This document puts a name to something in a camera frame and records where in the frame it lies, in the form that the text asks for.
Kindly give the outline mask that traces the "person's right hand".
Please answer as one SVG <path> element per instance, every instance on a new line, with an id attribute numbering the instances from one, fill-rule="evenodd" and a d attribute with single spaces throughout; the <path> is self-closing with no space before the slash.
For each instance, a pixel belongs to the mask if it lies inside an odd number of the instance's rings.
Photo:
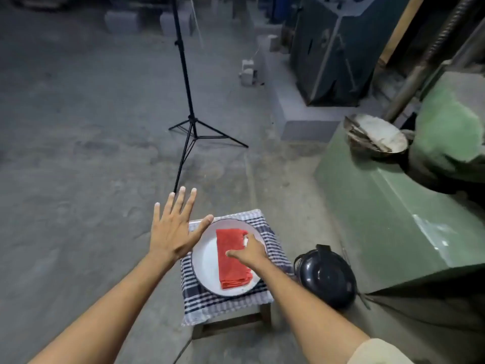
<path id="1" fill-rule="evenodd" d="M 271 262 L 266 254 L 263 243 L 257 240 L 253 234 L 247 235 L 247 242 L 243 250 L 245 250 L 246 253 L 245 258 L 237 260 L 257 273 L 261 267 Z"/>

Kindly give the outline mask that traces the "person's left hand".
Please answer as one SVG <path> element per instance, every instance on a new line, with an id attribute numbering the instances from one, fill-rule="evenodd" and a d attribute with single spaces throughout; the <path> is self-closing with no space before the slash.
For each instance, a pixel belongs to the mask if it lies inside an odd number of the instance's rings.
<path id="1" fill-rule="evenodd" d="M 160 222 L 151 227 L 149 254 L 161 257 L 166 263 L 174 264 L 189 253 L 199 241 L 189 240 L 190 216 L 197 197 L 197 189 L 191 189 L 184 201 L 185 221 L 172 218 L 172 207 L 177 199 L 170 193 L 165 205 L 160 205 Z"/>

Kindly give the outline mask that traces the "red cloth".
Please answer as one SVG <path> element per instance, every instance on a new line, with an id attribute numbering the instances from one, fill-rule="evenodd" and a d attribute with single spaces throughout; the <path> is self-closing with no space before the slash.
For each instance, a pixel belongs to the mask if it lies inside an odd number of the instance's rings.
<path id="1" fill-rule="evenodd" d="M 242 287 L 252 281 L 251 270 L 237 259 L 227 256 L 227 251 L 245 248 L 247 234 L 247 231 L 241 229 L 216 230 L 219 280 L 223 290 Z"/>

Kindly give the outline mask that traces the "person's right forearm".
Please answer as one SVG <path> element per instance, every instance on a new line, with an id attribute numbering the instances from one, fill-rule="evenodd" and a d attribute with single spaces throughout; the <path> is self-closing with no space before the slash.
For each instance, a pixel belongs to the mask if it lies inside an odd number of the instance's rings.
<path id="1" fill-rule="evenodd" d="M 370 339 L 267 258 L 258 259 L 253 270 L 280 306 L 310 364 L 347 364 L 357 348 Z"/>

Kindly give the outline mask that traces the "person's left forearm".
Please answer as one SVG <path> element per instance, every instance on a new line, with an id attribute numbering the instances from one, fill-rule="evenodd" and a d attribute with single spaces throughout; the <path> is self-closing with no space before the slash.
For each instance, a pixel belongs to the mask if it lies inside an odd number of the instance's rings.
<path id="1" fill-rule="evenodd" d="M 173 252 L 148 252 L 28 364 L 113 364 L 142 308 L 176 260 Z"/>

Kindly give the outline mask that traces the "white round plate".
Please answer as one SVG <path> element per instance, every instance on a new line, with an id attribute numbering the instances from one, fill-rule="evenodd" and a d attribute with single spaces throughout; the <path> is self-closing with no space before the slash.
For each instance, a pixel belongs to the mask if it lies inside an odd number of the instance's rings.
<path id="1" fill-rule="evenodd" d="M 223 289 L 219 280 L 219 264 L 217 256 L 216 230 L 241 229 L 253 234 L 255 239 L 267 246 L 256 228 L 246 221 L 234 218 L 215 220 L 203 233 L 199 242 L 192 249 L 191 266 L 197 281 L 209 292 L 224 298 L 232 298 L 251 292 L 259 283 L 260 277 L 251 270 L 251 281 L 241 287 Z"/>

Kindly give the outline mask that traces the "black white checkered cloth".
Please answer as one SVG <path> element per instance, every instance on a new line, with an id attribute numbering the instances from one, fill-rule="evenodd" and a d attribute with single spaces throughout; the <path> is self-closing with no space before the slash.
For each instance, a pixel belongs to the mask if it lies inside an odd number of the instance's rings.
<path id="1" fill-rule="evenodd" d="M 294 278 L 293 263 L 287 258 L 281 244 L 266 221 L 260 209 L 230 214 L 214 219 L 234 218 L 246 221 L 261 234 L 267 246 L 266 254 L 273 264 L 278 266 L 288 276 Z M 194 326 L 220 316 L 251 306 L 272 303 L 273 296 L 262 279 L 255 288 L 244 295 L 232 298 L 217 296 L 206 290 L 195 278 L 191 266 L 191 252 L 180 260 L 181 290 L 184 299 L 183 325 Z"/>

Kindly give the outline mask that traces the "small wooden stool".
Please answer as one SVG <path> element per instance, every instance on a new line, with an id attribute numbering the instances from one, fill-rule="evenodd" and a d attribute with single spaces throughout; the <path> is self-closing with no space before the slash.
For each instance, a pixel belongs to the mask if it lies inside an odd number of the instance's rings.
<path id="1" fill-rule="evenodd" d="M 271 328 L 271 305 L 271 303 L 260 305 L 257 312 L 252 312 L 251 314 L 197 324 L 192 329 L 191 339 L 198 340 L 254 325 L 263 325 Z"/>

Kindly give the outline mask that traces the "black tripod stand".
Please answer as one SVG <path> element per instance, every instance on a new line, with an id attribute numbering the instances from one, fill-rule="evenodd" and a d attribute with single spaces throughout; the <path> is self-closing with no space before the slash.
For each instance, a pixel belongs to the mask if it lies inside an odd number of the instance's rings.
<path id="1" fill-rule="evenodd" d="M 172 12 L 175 17 L 175 24 L 177 28 L 177 36 L 176 36 L 176 41 L 175 45 L 178 47 L 179 50 L 179 55 L 180 55 L 180 62 L 182 66 L 182 71 L 183 71 L 183 77 L 184 77 L 184 84 L 185 84 L 185 91 L 186 91 L 186 96 L 187 96 L 187 101 L 188 101 L 188 107 L 189 107 L 189 115 L 188 119 L 180 122 L 170 128 L 168 128 L 169 131 L 172 131 L 174 129 L 180 129 L 182 132 L 186 134 L 186 140 L 184 144 L 184 148 L 182 151 L 181 159 L 179 162 L 179 168 L 178 168 L 178 173 L 176 176 L 175 184 L 174 184 L 174 193 L 178 192 L 179 189 L 179 180 L 181 176 L 181 171 L 182 168 L 189 157 L 189 154 L 191 153 L 191 150 L 193 149 L 195 143 L 197 140 L 231 140 L 237 145 L 240 145 L 244 148 L 249 148 L 249 146 L 236 138 L 231 137 L 230 135 L 227 135 L 223 133 L 220 130 L 217 130 L 216 128 L 204 123 L 203 121 L 199 120 L 195 116 L 195 112 L 193 110 L 193 104 L 192 104 L 192 98 L 191 98 L 191 89 L 190 89 L 190 82 L 189 82 L 189 76 L 188 76 L 188 70 L 187 70 L 187 65 L 186 65 L 186 58 L 185 58 L 185 48 L 184 48 L 184 42 L 182 35 L 180 33 L 179 29 L 179 18 L 178 18 L 178 4 L 177 0 L 171 0 L 171 5 L 172 5 Z M 197 124 L 200 124 L 204 126 L 205 128 L 215 132 L 217 135 L 199 135 L 197 133 Z"/>

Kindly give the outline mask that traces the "small grey concrete block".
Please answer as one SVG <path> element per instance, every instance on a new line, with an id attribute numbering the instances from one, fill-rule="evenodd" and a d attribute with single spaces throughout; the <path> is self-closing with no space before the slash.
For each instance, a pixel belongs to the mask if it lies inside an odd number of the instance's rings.
<path id="1" fill-rule="evenodd" d="M 239 73 L 239 81 L 242 86 L 250 87 L 256 82 L 255 63 L 253 59 L 241 61 L 241 71 Z"/>

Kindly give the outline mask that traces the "grey concrete plinth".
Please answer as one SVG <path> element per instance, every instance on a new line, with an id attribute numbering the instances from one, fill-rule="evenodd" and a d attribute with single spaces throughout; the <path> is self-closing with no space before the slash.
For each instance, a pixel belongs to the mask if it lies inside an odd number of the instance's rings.
<path id="1" fill-rule="evenodd" d="M 358 107 L 307 106 L 297 89 L 289 55 L 270 52 L 268 35 L 256 39 L 258 78 L 268 92 L 273 122 L 281 140 L 328 143 L 345 116 L 381 113 L 382 106 L 373 95 L 361 100 Z"/>

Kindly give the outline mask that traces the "green machine body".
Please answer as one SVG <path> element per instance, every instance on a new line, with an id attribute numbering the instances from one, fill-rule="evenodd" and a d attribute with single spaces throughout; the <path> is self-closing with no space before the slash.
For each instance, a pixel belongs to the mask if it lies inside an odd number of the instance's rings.
<path id="1" fill-rule="evenodd" d="M 356 142 L 342 122 L 316 169 L 356 277 L 349 317 L 419 364 L 485 364 L 485 73 L 445 70 L 407 147 Z"/>

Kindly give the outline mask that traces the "beige sleeve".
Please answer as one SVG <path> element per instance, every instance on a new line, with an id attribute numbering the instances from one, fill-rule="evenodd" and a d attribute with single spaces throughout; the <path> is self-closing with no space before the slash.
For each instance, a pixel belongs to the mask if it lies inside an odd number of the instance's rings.
<path id="1" fill-rule="evenodd" d="M 396 346 L 378 338 L 363 342 L 347 364 L 414 364 Z"/>

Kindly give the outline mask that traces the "dusty metal bowl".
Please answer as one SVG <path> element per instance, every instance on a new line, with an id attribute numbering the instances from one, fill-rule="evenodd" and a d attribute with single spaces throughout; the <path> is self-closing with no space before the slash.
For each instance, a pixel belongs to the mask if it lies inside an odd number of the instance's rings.
<path id="1" fill-rule="evenodd" d="M 368 114 L 352 114 L 343 120 L 347 142 L 352 151 L 374 159 L 405 153 L 409 141 L 393 124 Z"/>

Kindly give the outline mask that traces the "dark green metal cabinet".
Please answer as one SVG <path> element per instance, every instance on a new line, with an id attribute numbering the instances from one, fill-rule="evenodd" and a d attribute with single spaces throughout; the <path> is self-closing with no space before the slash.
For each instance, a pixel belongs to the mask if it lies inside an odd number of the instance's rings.
<path id="1" fill-rule="evenodd" d="M 409 0 L 301 0 L 290 50 L 307 106 L 357 107 Z"/>

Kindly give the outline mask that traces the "threaded steel rod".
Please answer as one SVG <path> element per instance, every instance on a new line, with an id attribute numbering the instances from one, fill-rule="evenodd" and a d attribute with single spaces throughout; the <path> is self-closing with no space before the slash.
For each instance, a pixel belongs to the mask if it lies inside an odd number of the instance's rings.
<path id="1" fill-rule="evenodd" d="M 384 110 L 382 118 L 385 121 L 394 123 L 403 112 L 423 82 L 427 79 L 428 74 L 432 72 L 433 66 L 436 65 L 436 61 L 440 57 L 440 53 L 450 36 L 460 26 L 463 19 L 469 14 L 471 8 L 477 2 L 478 0 L 459 0 L 443 23 L 434 41 L 423 53 L 419 63 L 415 65 L 407 76 L 403 86 Z"/>

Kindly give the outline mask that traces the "wooden plank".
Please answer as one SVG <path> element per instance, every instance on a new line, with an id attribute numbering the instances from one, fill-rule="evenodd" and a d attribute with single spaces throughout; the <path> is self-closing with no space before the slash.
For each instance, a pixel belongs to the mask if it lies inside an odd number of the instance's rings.
<path id="1" fill-rule="evenodd" d="M 423 0 L 409 0 L 406 8 L 404 9 L 395 29 L 393 30 L 390 39 L 383 52 L 381 53 L 378 63 L 379 66 L 385 67 L 390 61 L 393 53 L 398 47 L 400 41 L 402 40 L 404 34 L 407 32 L 409 25 L 415 18 L 417 12 L 419 11 Z"/>

